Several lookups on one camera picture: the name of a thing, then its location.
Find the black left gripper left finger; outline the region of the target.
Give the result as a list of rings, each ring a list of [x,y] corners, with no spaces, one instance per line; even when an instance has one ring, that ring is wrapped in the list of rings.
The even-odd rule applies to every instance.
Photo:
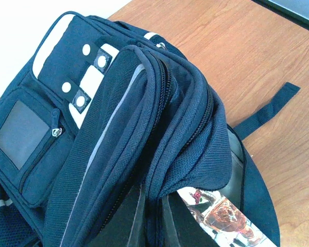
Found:
[[[88,246],[146,246],[142,185],[131,188],[112,219]]]

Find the navy blue backpack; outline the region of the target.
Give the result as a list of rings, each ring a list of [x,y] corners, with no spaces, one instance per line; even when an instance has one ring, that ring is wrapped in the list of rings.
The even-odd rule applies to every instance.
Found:
[[[88,246],[133,186],[146,246],[162,199],[219,191],[275,246],[280,229],[243,140],[298,93],[285,83],[235,127],[202,72],[160,35],[60,15],[0,98],[0,246]]]

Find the pink illustrated book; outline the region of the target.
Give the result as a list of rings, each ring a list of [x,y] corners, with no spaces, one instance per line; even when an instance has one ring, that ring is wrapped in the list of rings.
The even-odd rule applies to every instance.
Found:
[[[184,187],[177,193],[191,214],[183,224],[182,236],[191,241],[186,246],[275,246],[219,191]]]

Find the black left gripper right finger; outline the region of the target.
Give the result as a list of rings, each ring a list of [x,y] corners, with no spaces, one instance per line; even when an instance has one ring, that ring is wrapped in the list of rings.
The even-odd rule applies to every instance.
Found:
[[[200,227],[179,195],[162,199],[164,246],[213,246],[214,240]]]

